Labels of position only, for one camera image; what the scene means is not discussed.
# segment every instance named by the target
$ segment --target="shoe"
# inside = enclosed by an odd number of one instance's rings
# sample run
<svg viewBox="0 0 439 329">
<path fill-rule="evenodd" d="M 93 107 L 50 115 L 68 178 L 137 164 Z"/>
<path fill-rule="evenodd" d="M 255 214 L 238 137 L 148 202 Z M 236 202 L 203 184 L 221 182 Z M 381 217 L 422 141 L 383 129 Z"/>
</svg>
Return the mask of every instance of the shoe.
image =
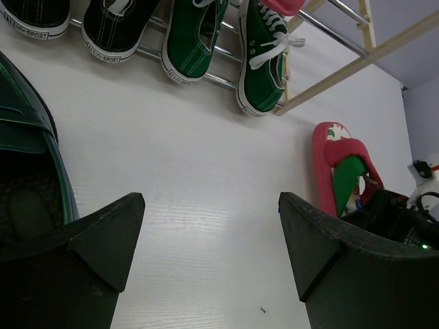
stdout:
<svg viewBox="0 0 439 329">
<path fill-rule="evenodd" d="M 107 63 L 128 60 L 160 0 L 91 0 L 81 27 L 87 49 Z"/>
<path fill-rule="evenodd" d="M 228 0 L 171 0 L 162 65 L 173 81 L 194 84 L 206 74 L 227 5 Z"/>
<path fill-rule="evenodd" d="M 18 32 L 50 40 L 66 32 L 70 22 L 70 0 L 0 0 L 0 12 Z"/>
<path fill-rule="evenodd" d="M 0 248 L 78 218 L 54 120 L 0 52 Z"/>
<path fill-rule="evenodd" d="M 285 91 L 283 51 L 288 45 L 302 47 L 305 39 L 288 36 L 284 18 L 258 0 L 242 1 L 239 28 L 243 61 L 237 100 L 245 113 L 261 117 L 274 109 Z"/>
</svg>

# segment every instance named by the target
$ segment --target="green slipper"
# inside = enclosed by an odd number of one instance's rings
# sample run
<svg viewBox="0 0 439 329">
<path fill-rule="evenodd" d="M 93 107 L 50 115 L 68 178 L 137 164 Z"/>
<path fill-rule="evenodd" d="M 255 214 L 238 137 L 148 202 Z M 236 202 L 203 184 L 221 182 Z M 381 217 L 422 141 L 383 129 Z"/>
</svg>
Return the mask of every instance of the green slipper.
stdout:
<svg viewBox="0 0 439 329">
<path fill-rule="evenodd" d="M 194 84 L 211 63 L 228 0 L 171 0 L 162 65 L 173 81 Z"/>
<path fill-rule="evenodd" d="M 78 218 L 49 109 L 0 52 L 0 247 Z"/>
</svg>

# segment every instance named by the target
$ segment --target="black sneaker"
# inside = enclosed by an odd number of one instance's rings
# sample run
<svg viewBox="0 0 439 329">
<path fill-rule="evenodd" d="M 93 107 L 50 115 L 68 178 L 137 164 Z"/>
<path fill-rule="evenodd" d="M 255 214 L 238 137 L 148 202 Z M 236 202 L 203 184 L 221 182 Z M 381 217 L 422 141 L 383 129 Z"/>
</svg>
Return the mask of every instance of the black sneaker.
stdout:
<svg viewBox="0 0 439 329">
<path fill-rule="evenodd" d="M 129 59 L 160 0 L 91 0 L 82 37 L 87 49 L 108 63 Z"/>
<path fill-rule="evenodd" d="M 0 0 L 0 12 L 18 32 L 39 40 L 63 35 L 70 21 L 70 0 Z"/>
</svg>

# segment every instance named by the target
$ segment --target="slide sandal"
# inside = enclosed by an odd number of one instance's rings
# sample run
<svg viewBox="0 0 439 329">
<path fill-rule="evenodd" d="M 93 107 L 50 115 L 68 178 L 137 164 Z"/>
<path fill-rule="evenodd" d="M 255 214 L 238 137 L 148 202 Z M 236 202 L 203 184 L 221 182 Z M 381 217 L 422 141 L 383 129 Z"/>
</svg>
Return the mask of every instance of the slide sandal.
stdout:
<svg viewBox="0 0 439 329">
<path fill-rule="evenodd" d="M 316 126 L 312 137 L 313 165 L 320 195 L 320 209 L 342 217 L 360 208 L 383 182 L 364 144 L 352 138 L 337 122 Z M 365 189 L 359 190 L 363 177 Z"/>
<path fill-rule="evenodd" d="M 0 248 L 78 218 L 57 139 L 44 101 L 0 52 Z"/>
</svg>

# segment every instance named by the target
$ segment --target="green strap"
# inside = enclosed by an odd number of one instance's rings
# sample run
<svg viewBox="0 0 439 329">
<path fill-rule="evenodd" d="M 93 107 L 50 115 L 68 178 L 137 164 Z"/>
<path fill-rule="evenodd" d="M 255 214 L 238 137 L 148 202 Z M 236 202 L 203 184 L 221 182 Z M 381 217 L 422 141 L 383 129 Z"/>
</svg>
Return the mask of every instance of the green strap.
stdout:
<svg viewBox="0 0 439 329">
<path fill-rule="evenodd" d="M 335 194 L 335 204 L 337 205 L 337 215 L 342 213 L 348 203 L 354 188 L 357 186 L 358 177 L 367 172 L 361 158 L 357 156 L 348 156 L 335 168 L 333 172 L 333 189 Z"/>
</svg>

